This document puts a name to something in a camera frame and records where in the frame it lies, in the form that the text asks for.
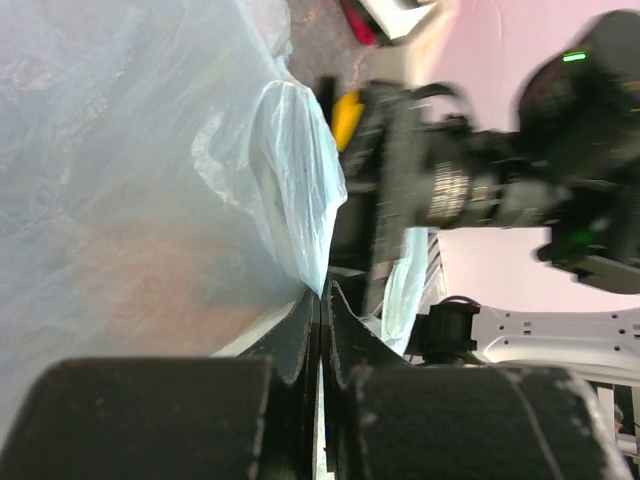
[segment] yellow object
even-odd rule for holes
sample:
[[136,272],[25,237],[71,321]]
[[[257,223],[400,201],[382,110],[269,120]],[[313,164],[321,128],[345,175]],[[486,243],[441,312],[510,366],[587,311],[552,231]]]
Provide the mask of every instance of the yellow object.
[[364,105],[360,103],[359,99],[360,93],[358,90],[354,90],[344,95],[333,106],[331,133],[336,140],[338,150],[341,152],[347,148],[364,111]]

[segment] red object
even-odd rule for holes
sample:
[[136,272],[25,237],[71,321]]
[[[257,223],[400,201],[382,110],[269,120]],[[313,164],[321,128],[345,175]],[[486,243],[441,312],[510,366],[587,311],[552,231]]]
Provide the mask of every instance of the red object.
[[342,9],[347,17],[347,22],[358,41],[363,45],[375,45],[376,35],[371,31],[366,22],[358,15],[358,12],[349,3],[350,0],[340,0]]

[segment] white wall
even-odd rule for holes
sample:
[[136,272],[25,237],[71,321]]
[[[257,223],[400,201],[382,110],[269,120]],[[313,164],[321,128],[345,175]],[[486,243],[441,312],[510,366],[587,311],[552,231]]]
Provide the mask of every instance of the white wall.
[[[484,128],[514,128],[521,83],[599,13],[640,9],[640,0],[461,0],[460,12],[432,81],[461,84]],[[537,263],[544,230],[461,229],[441,234],[447,293],[523,311],[606,311],[640,307],[573,283]]]

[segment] plastic bag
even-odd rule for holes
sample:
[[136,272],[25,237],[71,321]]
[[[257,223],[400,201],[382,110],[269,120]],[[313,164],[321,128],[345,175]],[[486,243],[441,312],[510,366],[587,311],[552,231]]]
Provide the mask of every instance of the plastic bag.
[[284,0],[0,0],[0,437],[78,355],[207,355],[326,274],[346,198]]
[[428,228],[407,230],[403,256],[385,285],[380,338],[398,355],[407,348],[420,306],[427,276],[428,237]]

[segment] cable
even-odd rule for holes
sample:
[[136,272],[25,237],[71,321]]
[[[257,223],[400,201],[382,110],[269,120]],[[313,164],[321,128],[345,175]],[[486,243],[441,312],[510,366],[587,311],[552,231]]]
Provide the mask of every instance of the cable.
[[451,97],[457,100],[469,125],[471,125],[471,121],[474,118],[473,108],[467,95],[460,88],[446,82],[430,83],[413,90],[411,94],[416,100],[424,100],[430,97]]
[[474,307],[481,307],[478,302],[476,302],[473,298],[466,297],[464,295],[452,295],[450,297],[445,298],[440,303],[468,303],[469,305],[473,305]]

